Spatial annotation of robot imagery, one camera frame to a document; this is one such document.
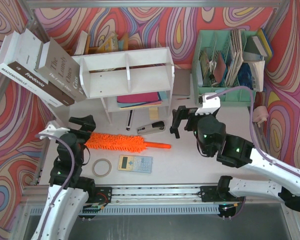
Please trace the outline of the black T-shaped clip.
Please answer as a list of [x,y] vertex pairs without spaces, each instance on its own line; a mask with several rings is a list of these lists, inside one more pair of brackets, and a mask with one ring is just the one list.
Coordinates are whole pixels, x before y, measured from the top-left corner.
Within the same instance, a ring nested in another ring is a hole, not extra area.
[[171,134],[173,134],[175,136],[176,139],[180,138],[180,134],[179,134],[179,129],[177,127],[170,127],[169,131]]

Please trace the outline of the orange chenille duster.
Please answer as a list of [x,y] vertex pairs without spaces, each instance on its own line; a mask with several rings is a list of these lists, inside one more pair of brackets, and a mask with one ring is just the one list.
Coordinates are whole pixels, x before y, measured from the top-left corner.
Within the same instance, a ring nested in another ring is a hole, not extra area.
[[141,153],[148,148],[171,149],[167,143],[148,142],[142,136],[93,132],[85,144],[90,149]]

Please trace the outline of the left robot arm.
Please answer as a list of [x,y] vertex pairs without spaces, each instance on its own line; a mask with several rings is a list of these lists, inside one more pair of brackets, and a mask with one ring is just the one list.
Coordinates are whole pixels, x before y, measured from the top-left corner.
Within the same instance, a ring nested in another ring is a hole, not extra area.
[[70,117],[69,122],[80,129],[61,127],[49,121],[37,134],[40,139],[49,138],[57,143],[57,157],[50,171],[47,199],[34,240],[66,240],[84,203],[96,192],[95,181],[81,176],[86,142],[96,128],[92,115]]

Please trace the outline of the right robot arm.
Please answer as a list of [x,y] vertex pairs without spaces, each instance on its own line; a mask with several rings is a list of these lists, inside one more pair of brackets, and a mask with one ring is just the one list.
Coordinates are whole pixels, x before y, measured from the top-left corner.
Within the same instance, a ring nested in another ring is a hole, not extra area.
[[226,132],[226,125],[217,120],[218,108],[188,108],[172,110],[170,133],[180,138],[179,126],[186,120],[185,131],[193,132],[199,154],[215,157],[222,165],[259,173],[267,180],[246,180],[223,175],[216,193],[221,199],[247,196],[271,198],[300,212],[300,169],[288,165],[260,150],[254,143]]

